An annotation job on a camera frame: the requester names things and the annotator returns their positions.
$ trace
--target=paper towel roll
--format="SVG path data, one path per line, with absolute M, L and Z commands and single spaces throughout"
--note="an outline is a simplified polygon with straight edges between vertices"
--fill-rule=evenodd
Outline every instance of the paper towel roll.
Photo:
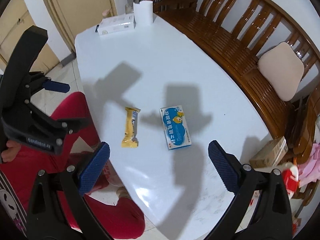
M 134 19 L 138 26 L 147 26 L 153 23 L 153 1 L 143 0 L 133 3 Z

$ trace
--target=hand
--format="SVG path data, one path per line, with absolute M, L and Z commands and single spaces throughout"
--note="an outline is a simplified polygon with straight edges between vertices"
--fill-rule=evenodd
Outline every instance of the hand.
M 18 152 L 21 149 L 21 144 L 15 141 L 9 140 L 7 141 L 7 147 L 8 149 L 4 150 L 1 153 L 2 160 L 5 163 L 12 162 L 14 160 L 14 158 L 17 156 Z

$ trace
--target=doorframe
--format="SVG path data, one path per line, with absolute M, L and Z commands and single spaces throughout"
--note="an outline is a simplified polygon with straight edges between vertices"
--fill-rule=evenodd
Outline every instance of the doorframe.
M 4 59 L 4 57 L 2 57 L 2 55 L 0 54 L 0 60 L 7 66 L 7 61 Z
M 54 25 L 56 26 L 58 32 L 62 36 L 62 39 L 64 40 L 64 42 L 66 43 L 66 45 L 68 46 L 71 52 L 76 52 L 76 48 L 73 44 L 73 38 L 72 38 L 73 34 L 69 29 L 63 14 L 60 11 L 56 10 L 56 8 L 59 8 L 57 0 L 43 0 L 43 1 Z M 110 0 L 110 2 L 111 2 L 111 9 L 112 9 L 113 15 L 117 15 L 115 1 Z

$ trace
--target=white table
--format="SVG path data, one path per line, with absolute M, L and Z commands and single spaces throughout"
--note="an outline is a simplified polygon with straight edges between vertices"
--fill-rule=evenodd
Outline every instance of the white table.
M 170 240 L 209 232 L 230 204 L 208 158 L 217 140 L 242 163 L 271 139 L 232 79 L 160 17 L 145 28 L 76 37 L 81 81 L 110 160 L 133 200 Z M 192 146 L 169 151 L 159 110 L 182 105 Z M 141 109 L 138 148 L 121 148 L 125 106 Z

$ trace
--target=cushion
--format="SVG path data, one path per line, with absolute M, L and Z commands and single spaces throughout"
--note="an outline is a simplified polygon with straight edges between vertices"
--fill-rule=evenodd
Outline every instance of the cushion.
M 290 101 L 297 92 L 304 65 L 290 45 L 281 42 L 261 56 L 258 69 L 272 85 L 279 98 Z

